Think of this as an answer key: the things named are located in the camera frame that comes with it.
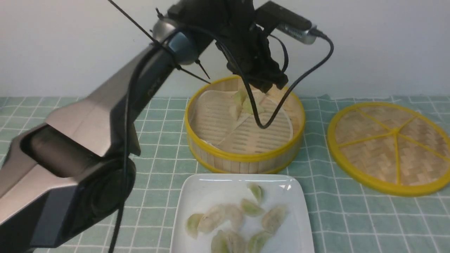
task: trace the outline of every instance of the black wire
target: black wire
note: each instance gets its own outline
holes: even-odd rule
[[[190,72],[190,71],[188,71],[188,70],[182,68],[182,67],[176,62],[176,60],[175,60],[175,55],[174,55],[174,52],[173,52],[172,50],[170,50],[170,49],[167,48],[167,47],[164,47],[164,46],[162,45],[162,43],[160,43],[160,42],[157,41],[155,38],[153,38],[153,36],[151,36],[144,28],[142,28],[142,26],[140,26],[140,25],[139,25],[139,24],[138,24],[138,23],[130,16],[130,15],[128,15],[122,8],[120,8],[120,6],[118,6],[113,0],[108,0],[108,2],[110,2],[114,7],[116,7],[116,9],[117,9],[118,11],[120,11],[120,12],[121,12],[128,20],[130,20],[130,21],[131,21],[136,27],[138,27],[145,35],[147,35],[147,37],[150,38],[156,46],[158,46],[158,47],[162,48],[163,50],[165,50],[166,52],[168,52],[168,53],[171,55],[171,57],[172,57],[172,61],[173,61],[174,65],[175,65],[175,68],[176,68],[176,69],[181,70],[181,71],[183,71],[183,72],[185,72],[185,73],[187,73],[187,74],[189,74],[189,75],[191,75],[191,76],[193,76],[193,77],[195,77],[195,78],[197,78],[197,79],[199,79],[199,80],[201,80],[201,81],[203,81],[203,82],[205,82],[205,83],[207,83],[207,84],[210,84],[210,82],[206,81],[205,79],[203,79],[203,78],[201,78],[201,77],[199,77],[199,76],[193,74],[192,72]]]
[[[198,31],[198,32],[202,32],[205,33],[209,36],[211,36],[213,39],[215,39],[217,42],[220,43],[220,46],[222,47],[223,50],[226,51],[226,53],[229,55],[229,57],[231,58],[231,60],[233,61],[234,65],[236,66],[239,75],[242,78],[242,81],[244,82],[244,86],[245,89],[247,90],[248,93],[248,98],[250,99],[250,104],[252,105],[252,110],[253,110],[253,115],[255,117],[255,121],[256,124],[258,125],[259,128],[261,129],[266,129],[268,128],[272,122],[275,120],[275,117],[277,116],[278,112],[280,111],[283,103],[285,102],[285,100],[288,98],[289,94],[292,92],[292,90],[295,88],[295,86],[297,86],[297,84],[302,81],[305,77],[307,77],[309,74],[311,74],[313,71],[315,71],[316,69],[318,69],[320,66],[322,66],[326,61],[328,61],[328,59],[331,57],[331,55],[333,54],[334,51],[334,44],[331,41],[331,39],[329,39],[324,33],[320,32],[319,30],[313,29],[310,31],[311,35],[313,36],[317,36],[320,37],[324,40],[326,40],[329,44],[330,44],[330,51],[328,52],[328,55],[321,60],[319,63],[317,63],[315,66],[313,66],[311,69],[309,69],[308,71],[306,71],[303,75],[301,75],[297,80],[294,81],[294,83],[292,83],[292,85],[288,88],[288,90],[286,91],[286,93],[284,94],[284,96],[281,98],[280,102],[278,103],[278,106],[275,108],[275,111],[273,112],[272,116],[270,117],[270,119],[268,120],[268,122],[263,125],[261,123],[261,120],[259,119],[259,115],[258,115],[258,110],[256,108],[256,102],[255,102],[255,98],[253,97],[253,93],[250,87],[250,84],[248,83],[247,77],[244,75],[239,63],[236,61],[236,58],[234,57],[234,55],[230,52],[229,48],[225,45],[225,43],[223,42],[223,40],[215,35],[213,32],[204,29],[202,27],[196,27],[196,26],[187,26],[187,28],[194,30],[194,31]]]
[[[130,128],[130,94],[132,93],[132,89],[135,86],[135,83],[137,83],[137,81],[139,80],[139,77],[144,69],[144,67],[147,65],[147,62],[155,55],[155,53],[157,52],[159,48],[158,47],[153,47],[149,52],[147,52],[143,58],[139,61],[139,63],[137,64],[136,68],[133,71],[133,74],[131,75],[131,79],[130,79],[130,83],[128,85],[128,88],[126,90],[126,96],[125,96],[125,117],[124,117],[124,125],[125,125],[125,129],[124,129],[124,148],[123,148],[123,195],[122,195],[122,205],[119,208],[119,211],[117,213],[117,218],[116,218],[116,224],[114,226],[114,231],[112,233],[112,238],[111,238],[111,243],[109,246],[109,250],[108,253],[113,253],[114,252],[114,248],[116,246],[116,242],[117,242],[117,237],[119,235],[119,229],[120,229],[120,224],[122,222],[122,217],[123,217],[123,211],[125,208],[125,200],[126,200],[126,195],[128,192],[128,149],[130,146],[130,142],[128,140],[128,130]]]
[[[284,43],[277,37],[269,34],[270,37],[278,40],[278,42],[280,43],[281,47],[283,48],[283,55],[284,55],[284,63],[283,63],[283,68],[281,69],[281,73],[284,74],[284,72],[286,71],[286,69],[288,68],[289,65],[289,55],[288,55],[288,50],[286,49],[286,46],[284,45]]]

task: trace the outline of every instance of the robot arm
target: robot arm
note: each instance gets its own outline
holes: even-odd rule
[[[167,50],[149,45],[83,100],[53,111],[45,123],[14,138],[0,170],[0,249],[23,253],[55,248],[111,215],[121,196],[124,111],[127,86],[138,62],[149,51],[130,94],[134,121],[175,69],[192,64],[213,41],[207,34],[182,30],[207,29],[224,41],[250,83],[261,91],[288,82],[271,58],[267,36],[279,29],[305,44],[310,21],[268,2],[255,10],[251,0],[181,0],[159,16],[153,36]],[[217,44],[229,60],[226,50]],[[233,73],[236,66],[229,62]],[[130,153],[140,155],[137,134],[129,130]],[[131,192],[135,178],[129,163]]]

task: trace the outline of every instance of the bamboo steamer lid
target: bamboo steamer lid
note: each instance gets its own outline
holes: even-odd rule
[[[396,104],[345,108],[332,119],[327,141],[344,171],[387,194],[426,195],[450,181],[448,135],[423,115]]]

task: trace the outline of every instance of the grid pattern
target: grid pattern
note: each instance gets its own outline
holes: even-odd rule
[[[43,122],[49,112],[78,98],[0,98],[0,161],[10,140]],[[450,132],[449,96],[388,99],[301,98],[306,111],[302,149],[281,173],[305,193],[317,253],[444,253],[450,248],[450,186],[430,196],[381,194],[351,179],[333,161],[325,133],[334,114],[365,101],[387,101],[416,110]],[[153,99],[135,122],[142,155],[117,253],[168,253],[181,186],[208,173],[187,146],[183,115],[187,98]],[[105,253],[114,215],[57,249],[36,253]]]

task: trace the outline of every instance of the white wall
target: white wall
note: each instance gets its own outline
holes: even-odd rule
[[[450,1],[275,1],[317,23],[336,45],[298,94],[450,94]],[[117,0],[147,29],[155,7],[165,12],[175,2]],[[289,50],[291,81],[328,51],[324,41],[306,46],[276,34]],[[106,0],[0,0],[0,36],[0,96],[86,95],[149,42]],[[271,47],[281,63],[281,47]],[[214,45],[200,59],[213,79],[230,74]],[[188,96],[203,86],[184,75],[170,76],[158,96]]]

